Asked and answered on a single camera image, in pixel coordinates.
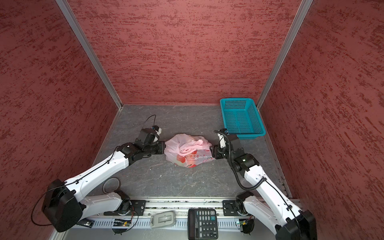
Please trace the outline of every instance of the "textured red wall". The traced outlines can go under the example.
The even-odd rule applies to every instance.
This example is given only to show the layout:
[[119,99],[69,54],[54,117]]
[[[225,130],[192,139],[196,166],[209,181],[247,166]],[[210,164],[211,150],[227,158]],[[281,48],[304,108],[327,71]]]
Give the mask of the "textured red wall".
[[315,0],[261,108],[320,239],[384,239],[383,13]]
[[0,16],[0,239],[43,240],[33,205],[91,166],[117,108],[54,0],[1,1]]
[[123,103],[257,100],[301,0],[68,0]]

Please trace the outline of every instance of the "calculator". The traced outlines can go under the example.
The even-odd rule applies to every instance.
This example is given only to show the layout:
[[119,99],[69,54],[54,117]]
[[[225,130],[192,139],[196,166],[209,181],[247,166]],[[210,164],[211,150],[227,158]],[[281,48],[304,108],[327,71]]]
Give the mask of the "calculator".
[[217,239],[217,218],[214,209],[188,211],[188,239]]

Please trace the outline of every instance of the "translucent plastic bag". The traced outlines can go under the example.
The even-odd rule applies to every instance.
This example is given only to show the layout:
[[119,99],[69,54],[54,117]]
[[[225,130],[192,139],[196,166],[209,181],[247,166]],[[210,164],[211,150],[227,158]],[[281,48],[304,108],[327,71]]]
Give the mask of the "translucent plastic bag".
[[167,161],[182,167],[196,167],[213,160],[209,147],[212,146],[202,136],[177,134],[166,141],[164,153]]

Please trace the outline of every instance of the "robotic arm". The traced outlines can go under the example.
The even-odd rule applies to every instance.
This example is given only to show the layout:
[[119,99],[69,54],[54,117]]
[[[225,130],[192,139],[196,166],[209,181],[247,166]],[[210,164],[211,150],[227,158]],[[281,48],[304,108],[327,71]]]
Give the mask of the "robotic arm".
[[[235,134],[227,135],[226,129],[215,131],[219,145],[210,147],[216,159],[225,158],[233,170],[239,186],[246,190],[236,197],[236,209],[240,215],[252,214],[276,236],[276,239],[316,240],[316,220],[310,211],[303,212],[266,175],[259,162],[246,154]],[[237,175],[240,173],[252,187],[244,187]],[[249,192],[257,190],[268,206],[259,202]]]
[[74,226],[81,219],[101,212],[130,209],[129,197],[122,191],[87,197],[89,192],[116,172],[132,165],[135,161],[152,154],[163,154],[166,147],[159,141],[161,128],[141,129],[134,143],[119,147],[105,160],[85,172],[64,182],[59,179],[48,186],[42,211],[58,232]]

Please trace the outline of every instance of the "basket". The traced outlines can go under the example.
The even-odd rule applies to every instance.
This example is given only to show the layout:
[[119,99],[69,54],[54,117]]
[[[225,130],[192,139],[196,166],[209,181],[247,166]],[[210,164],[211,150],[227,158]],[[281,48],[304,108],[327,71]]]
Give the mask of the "basket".
[[220,100],[224,127],[239,139],[255,139],[265,135],[265,128],[251,98],[222,98]]

